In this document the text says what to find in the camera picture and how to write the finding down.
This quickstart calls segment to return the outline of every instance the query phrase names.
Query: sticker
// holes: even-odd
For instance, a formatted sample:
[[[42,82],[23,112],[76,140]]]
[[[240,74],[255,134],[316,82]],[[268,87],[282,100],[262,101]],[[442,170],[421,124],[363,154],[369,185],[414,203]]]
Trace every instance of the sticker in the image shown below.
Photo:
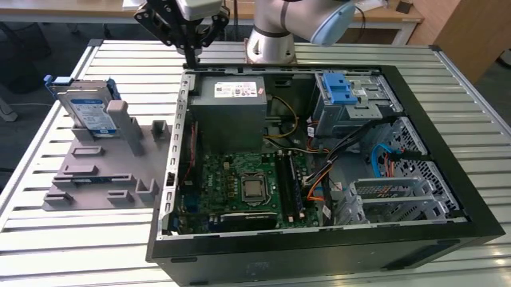
[[[314,138],[314,127],[307,127],[307,135]]]
[[[332,216],[332,211],[330,211],[330,208],[326,205],[323,205],[323,214],[328,219]]]
[[[99,136],[111,135],[116,132],[116,126],[111,116],[104,111],[102,100],[74,99],[71,100],[76,116],[86,124],[87,129]]]
[[[218,82],[215,97],[258,97],[256,82]]]
[[[361,90],[355,90],[354,89],[354,95],[357,95],[357,96],[367,96],[367,93],[366,93],[363,88]]]

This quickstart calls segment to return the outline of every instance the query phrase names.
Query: metal workbench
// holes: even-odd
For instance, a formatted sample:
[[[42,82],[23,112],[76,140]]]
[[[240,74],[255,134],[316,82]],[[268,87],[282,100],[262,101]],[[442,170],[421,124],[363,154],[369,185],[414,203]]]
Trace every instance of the metal workbench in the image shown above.
[[[296,44],[296,51],[302,63],[399,68],[509,235],[415,270],[243,286],[511,285],[511,132],[443,53],[429,47],[310,44]],[[203,63],[243,61],[242,43],[214,44],[202,55]],[[72,76],[86,80],[111,76],[139,123],[166,119],[172,124],[182,64],[174,48],[158,41],[104,41],[87,47]],[[0,280],[7,280],[0,285],[175,286],[158,265],[144,260],[152,209],[46,212],[40,208],[74,139],[71,126],[56,103],[0,196]]]

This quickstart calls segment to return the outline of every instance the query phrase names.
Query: black cable on floor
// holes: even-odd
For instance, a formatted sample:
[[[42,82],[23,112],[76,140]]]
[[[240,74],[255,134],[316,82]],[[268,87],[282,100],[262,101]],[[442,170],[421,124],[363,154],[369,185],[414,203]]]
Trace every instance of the black cable on floor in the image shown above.
[[[355,6],[355,8],[359,10],[359,12],[362,14],[362,27],[361,27],[361,32],[359,32],[359,38],[354,42],[354,44],[357,44],[362,40],[362,36],[365,35],[365,32],[366,32],[366,13],[359,7]]]

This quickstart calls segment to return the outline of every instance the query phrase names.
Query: yellow wire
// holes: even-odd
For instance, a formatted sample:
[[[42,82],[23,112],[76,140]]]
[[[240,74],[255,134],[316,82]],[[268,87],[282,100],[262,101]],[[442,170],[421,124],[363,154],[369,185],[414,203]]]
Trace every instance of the yellow wire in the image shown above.
[[[298,129],[298,116],[296,116],[296,113],[295,113],[295,110],[292,109],[292,107],[290,106],[290,104],[278,96],[274,96],[274,98],[276,98],[278,100],[280,100],[280,102],[287,106],[287,108],[290,109],[290,111],[294,113],[294,117],[295,117],[295,126],[294,126],[294,129],[288,132],[288,133],[284,133],[283,135],[267,135],[264,136],[266,139],[280,139],[280,138],[284,138],[286,136],[291,135],[296,129]]]

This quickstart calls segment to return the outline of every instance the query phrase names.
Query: open computer tower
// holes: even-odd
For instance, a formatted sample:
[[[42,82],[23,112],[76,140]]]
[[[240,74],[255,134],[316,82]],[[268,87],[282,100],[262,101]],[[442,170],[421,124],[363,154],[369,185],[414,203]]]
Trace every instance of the open computer tower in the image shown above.
[[[415,268],[503,234],[395,67],[184,72],[148,244],[179,285]]]

